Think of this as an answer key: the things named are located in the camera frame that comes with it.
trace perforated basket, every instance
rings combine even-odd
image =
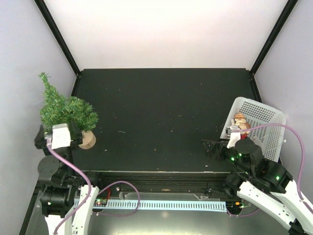
[[[244,114],[251,127],[267,123],[286,124],[286,115],[283,112],[252,99],[238,97],[235,99],[227,117],[221,134],[222,139],[226,138],[225,128],[231,125],[231,119],[236,113]],[[284,139],[284,131],[285,129],[282,127],[269,126],[253,130],[248,136],[250,138],[257,137],[263,145],[263,155],[267,159],[277,162]]]

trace white backdrop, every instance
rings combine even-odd
[[[251,69],[287,0],[46,0],[79,68]]]

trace black corner post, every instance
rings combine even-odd
[[[45,4],[45,1],[44,0],[34,0],[34,1],[37,4],[39,10],[41,11],[41,14],[43,15],[49,28],[51,29],[55,39],[57,40],[59,46],[61,47],[65,57],[67,58],[70,66],[72,67],[74,73],[76,74],[76,76],[77,76],[76,80],[78,80],[81,72],[80,72],[72,54],[70,53],[70,51],[67,47],[67,44],[65,43],[65,40],[62,37],[61,32],[59,31],[52,15],[50,14],[49,9],[48,9],[47,5]]]
[[[274,28],[272,29],[271,33],[268,36],[268,39],[266,40],[262,50],[260,51],[260,54],[258,55],[256,61],[254,62],[250,72],[251,75],[254,77],[256,74],[258,68],[260,67],[261,63],[263,62],[264,58],[266,57],[270,47],[274,43],[277,35],[279,34],[280,30],[284,26],[288,16],[292,12],[294,6],[297,4],[298,0],[288,0],[286,3],[282,13],[280,14],[276,24],[274,25]]]

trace gray floor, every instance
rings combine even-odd
[[[246,208],[244,213],[255,210]],[[129,211],[112,210],[112,213]],[[40,205],[37,205],[27,235],[48,235]],[[222,212],[204,211],[138,211],[125,218],[95,216],[89,224],[89,235],[287,235],[278,222],[260,211],[251,217],[229,217]]]

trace white wall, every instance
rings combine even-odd
[[[46,0],[80,69],[250,69],[287,0]]]
[[[278,35],[259,71],[256,81],[262,100],[287,115],[287,125],[302,137],[307,160],[302,191],[313,201],[313,4],[299,1]],[[293,134],[286,130],[287,143],[281,158],[284,166],[297,179],[300,147]]]
[[[44,156],[34,146],[46,71],[69,95],[75,75],[33,0],[0,1],[0,233],[19,234]]]

